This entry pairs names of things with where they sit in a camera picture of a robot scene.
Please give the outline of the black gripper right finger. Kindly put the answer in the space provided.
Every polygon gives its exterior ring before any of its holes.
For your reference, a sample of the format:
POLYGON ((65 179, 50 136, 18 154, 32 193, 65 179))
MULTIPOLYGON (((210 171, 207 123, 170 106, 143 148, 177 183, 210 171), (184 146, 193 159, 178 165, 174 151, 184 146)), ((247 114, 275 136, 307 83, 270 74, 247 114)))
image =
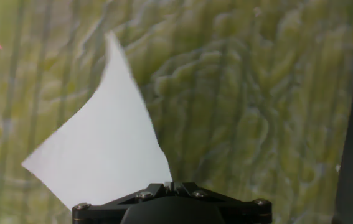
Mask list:
POLYGON ((174 182, 173 191, 177 196, 213 205, 225 223, 271 223, 271 202, 262 198, 244 202, 199 187, 193 182, 174 182))

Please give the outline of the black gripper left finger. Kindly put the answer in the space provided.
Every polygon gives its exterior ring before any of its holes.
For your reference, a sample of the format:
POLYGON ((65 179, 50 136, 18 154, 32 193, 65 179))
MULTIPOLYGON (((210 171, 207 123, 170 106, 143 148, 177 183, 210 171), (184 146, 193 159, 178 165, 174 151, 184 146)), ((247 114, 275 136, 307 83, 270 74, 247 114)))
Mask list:
POLYGON ((72 208, 72 224, 121 223, 129 208, 150 200, 170 196, 173 183, 149 184, 145 189, 133 192, 103 205, 80 203, 72 208))

